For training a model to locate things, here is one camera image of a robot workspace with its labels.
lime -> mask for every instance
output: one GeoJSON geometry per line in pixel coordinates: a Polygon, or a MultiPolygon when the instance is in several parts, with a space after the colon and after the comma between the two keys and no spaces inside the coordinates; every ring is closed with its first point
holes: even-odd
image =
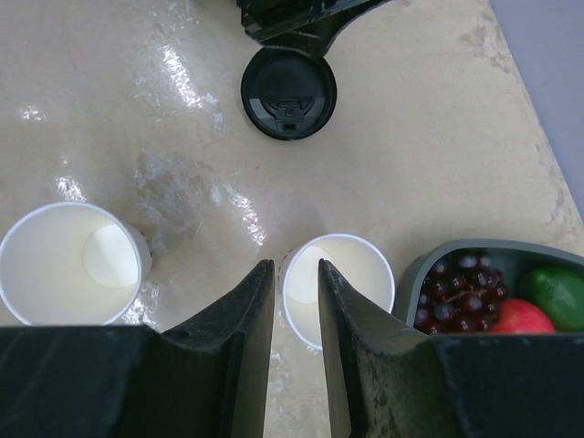
{"type": "Polygon", "coordinates": [[[557,330],[584,330],[584,278],[560,266],[535,269],[521,280],[520,295],[552,320],[557,330]]]}

white paper cup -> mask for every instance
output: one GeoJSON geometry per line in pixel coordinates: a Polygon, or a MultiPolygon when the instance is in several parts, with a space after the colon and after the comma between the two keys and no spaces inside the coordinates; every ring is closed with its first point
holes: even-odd
{"type": "Polygon", "coordinates": [[[27,325],[101,325],[119,318],[150,272],[144,235],[88,203],[27,214],[0,245],[0,296],[27,325]]]}
{"type": "Polygon", "coordinates": [[[379,249],[356,235],[322,235],[290,251],[279,270],[278,288],[290,326],[314,349],[322,349],[318,315],[320,258],[332,262],[356,290],[388,313],[395,300],[389,263],[379,249]]]}

black plastic lid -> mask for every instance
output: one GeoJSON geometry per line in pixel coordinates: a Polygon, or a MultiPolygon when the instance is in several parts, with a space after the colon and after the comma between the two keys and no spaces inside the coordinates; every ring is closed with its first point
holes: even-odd
{"type": "Polygon", "coordinates": [[[337,103],[337,83],[324,59],[263,48],[241,81],[245,113],[264,134],[300,140],[327,124],[337,103]]]}

red apple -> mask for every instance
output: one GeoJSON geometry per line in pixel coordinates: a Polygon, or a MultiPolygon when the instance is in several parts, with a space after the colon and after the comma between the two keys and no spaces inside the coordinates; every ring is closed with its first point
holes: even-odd
{"type": "Polygon", "coordinates": [[[499,321],[491,333],[544,335],[556,333],[548,316],[523,299],[509,298],[501,304],[499,321]]]}

red grape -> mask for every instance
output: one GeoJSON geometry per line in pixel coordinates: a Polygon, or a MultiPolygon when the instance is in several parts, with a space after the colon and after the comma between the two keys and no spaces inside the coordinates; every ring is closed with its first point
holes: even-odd
{"type": "Polygon", "coordinates": [[[471,278],[473,286],[480,289],[484,288],[488,283],[488,274],[485,271],[476,271],[471,278]]]}
{"type": "Polygon", "coordinates": [[[436,335],[438,333],[443,333],[444,329],[438,321],[432,321],[425,327],[424,333],[428,335],[436,335]]]}
{"type": "Polygon", "coordinates": [[[416,310],[416,319],[413,326],[417,329],[423,328],[430,321],[430,311],[427,308],[418,308],[416,310]]]}
{"type": "Polygon", "coordinates": [[[493,264],[493,257],[491,257],[486,251],[479,251],[476,253],[476,260],[478,266],[482,268],[491,267],[493,264]]]}
{"type": "Polygon", "coordinates": [[[420,294],[420,297],[418,298],[418,306],[422,308],[430,306],[430,299],[423,292],[420,294]]]}
{"type": "Polygon", "coordinates": [[[472,315],[478,312],[483,303],[481,298],[473,294],[466,294],[460,298],[460,309],[467,315],[472,315]]]}
{"type": "Polygon", "coordinates": [[[503,301],[509,297],[509,288],[505,285],[498,285],[486,291],[486,298],[491,301],[503,301]]]}
{"type": "Polygon", "coordinates": [[[476,263],[476,255],[467,253],[460,255],[456,264],[462,269],[473,269],[476,267],[476,263]]]}
{"type": "Polygon", "coordinates": [[[469,332],[475,329],[475,324],[469,317],[466,317],[465,315],[459,315],[454,319],[452,328],[455,331],[469,332]]]}
{"type": "Polygon", "coordinates": [[[437,276],[443,276],[448,271],[448,263],[441,258],[430,268],[430,270],[437,276]]]}
{"type": "Polygon", "coordinates": [[[493,327],[493,319],[488,315],[476,315],[473,319],[476,331],[489,331],[493,327]]]}
{"type": "Polygon", "coordinates": [[[466,281],[463,276],[453,276],[450,279],[450,288],[453,292],[458,292],[466,287],[466,281]]]}
{"type": "Polygon", "coordinates": [[[497,285],[498,282],[499,282],[499,279],[497,278],[497,276],[494,272],[489,272],[486,274],[486,285],[485,285],[486,289],[492,289],[493,287],[495,287],[497,285]]]}
{"type": "Polygon", "coordinates": [[[454,318],[456,309],[450,303],[440,303],[434,308],[434,317],[440,322],[448,322],[454,318]]]}
{"type": "Polygon", "coordinates": [[[426,284],[424,293],[432,299],[441,299],[448,294],[448,284],[443,280],[434,280],[426,284]]]}
{"type": "Polygon", "coordinates": [[[503,275],[503,272],[501,272],[499,269],[495,269],[493,271],[493,274],[496,275],[496,279],[499,283],[505,282],[505,276],[503,275]]]}

